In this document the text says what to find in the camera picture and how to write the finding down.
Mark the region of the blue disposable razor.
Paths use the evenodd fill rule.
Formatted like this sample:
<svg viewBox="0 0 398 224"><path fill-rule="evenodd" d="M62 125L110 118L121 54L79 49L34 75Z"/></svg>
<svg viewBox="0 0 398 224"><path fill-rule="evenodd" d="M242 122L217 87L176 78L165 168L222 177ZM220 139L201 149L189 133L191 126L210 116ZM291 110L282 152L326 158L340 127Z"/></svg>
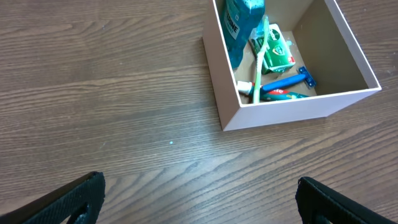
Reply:
<svg viewBox="0 0 398 224"><path fill-rule="evenodd" d="M276 89L283 89L292 85L296 85L301 82L304 82L308 89L315 88L317 83L305 67L300 67L297 71L298 74L296 75L263 85L261 90L264 92L270 92Z"/></svg>

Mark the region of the blue mouthwash bottle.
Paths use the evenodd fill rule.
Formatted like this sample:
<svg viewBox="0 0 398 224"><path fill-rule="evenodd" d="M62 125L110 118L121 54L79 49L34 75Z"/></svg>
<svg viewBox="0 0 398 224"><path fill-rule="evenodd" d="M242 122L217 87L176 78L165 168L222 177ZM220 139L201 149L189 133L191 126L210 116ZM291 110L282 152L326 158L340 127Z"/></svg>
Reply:
<svg viewBox="0 0 398 224"><path fill-rule="evenodd" d="M249 36L265 11L265 0L225 1L220 23L232 69L239 67Z"/></svg>

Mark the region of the teal toothpaste tube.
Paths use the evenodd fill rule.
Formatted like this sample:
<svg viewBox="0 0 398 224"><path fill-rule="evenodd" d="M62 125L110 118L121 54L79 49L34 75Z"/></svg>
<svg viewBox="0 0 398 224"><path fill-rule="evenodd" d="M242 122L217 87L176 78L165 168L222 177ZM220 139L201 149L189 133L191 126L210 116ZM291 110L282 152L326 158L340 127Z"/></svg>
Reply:
<svg viewBox="0 0 398 224"><path fill-rule="evenodd" d="M255 83L237 81L237 89L240 94L247 96L249 98L253 97ZM260 87L259 100L260 101L281 101L281 100L293 100L299 98L307 98L307 95L296 93L293 91L275 89L272 91L264 91L264 87Z"/></svg>

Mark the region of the green soap packet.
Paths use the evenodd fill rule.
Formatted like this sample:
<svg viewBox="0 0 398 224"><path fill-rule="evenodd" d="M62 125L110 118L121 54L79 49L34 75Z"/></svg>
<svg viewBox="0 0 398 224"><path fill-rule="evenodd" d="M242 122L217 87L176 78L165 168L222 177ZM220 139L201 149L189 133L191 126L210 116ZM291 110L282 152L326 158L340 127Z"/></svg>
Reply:
<svg viewBox="0 0 398 224"><path fill-rule="evenodd" d="M249 43L257 55L263 46L265 38L264 26L259 24L252 31ZM267 48L262 62L262 74L284 73L295 65L295 59L290 52L290 47L286 43L284 36L277 24L270 24L267 36Z"/></svg>

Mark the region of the green white toothbrush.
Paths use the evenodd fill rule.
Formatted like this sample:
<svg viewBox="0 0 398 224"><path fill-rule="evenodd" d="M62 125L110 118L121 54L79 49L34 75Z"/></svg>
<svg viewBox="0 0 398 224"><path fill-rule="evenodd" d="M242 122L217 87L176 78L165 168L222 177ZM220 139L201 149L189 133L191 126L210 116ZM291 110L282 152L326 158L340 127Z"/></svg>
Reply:
<svg viewBox="0 0 398 224"><path fill-rule="evenodd" d="M260 102L260 89L261 89L261 76L262 76L262 64L264 61L264 56L266 54L267 46L268 46L268 35L269 35L269 18L265 14L264 18L262 20L262 25L263 25L263 44L262 47L260 48L259 52L257 53L257 59L256 59L256 79L254 83L254 91L253 91L253 96L252 96L252 101L255 105L259 104Z"/></svg>

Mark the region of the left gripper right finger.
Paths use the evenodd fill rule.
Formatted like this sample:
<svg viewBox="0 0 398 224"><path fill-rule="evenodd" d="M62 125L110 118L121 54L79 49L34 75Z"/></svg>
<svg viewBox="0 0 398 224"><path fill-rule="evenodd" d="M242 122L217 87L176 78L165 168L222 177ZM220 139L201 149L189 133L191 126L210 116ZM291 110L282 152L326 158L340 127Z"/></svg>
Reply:
<svg viewBox="0 0 398 224"><path fill-rule="evenodd" d="M395 224L311 177L301 177L295 194L304 224Z"/></svg>

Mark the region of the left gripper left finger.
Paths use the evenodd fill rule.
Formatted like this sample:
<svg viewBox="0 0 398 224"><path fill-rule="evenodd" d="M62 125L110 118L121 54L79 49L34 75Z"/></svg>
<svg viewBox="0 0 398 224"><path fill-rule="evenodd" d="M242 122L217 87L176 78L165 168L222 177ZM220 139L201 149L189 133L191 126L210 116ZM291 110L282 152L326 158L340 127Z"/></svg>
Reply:
<svg viewBox="0 0 398 224"><path fill-rule="evenodd" d="M105 198L102 172L84 176L1 215L1 223L96 223Z"/></svg>

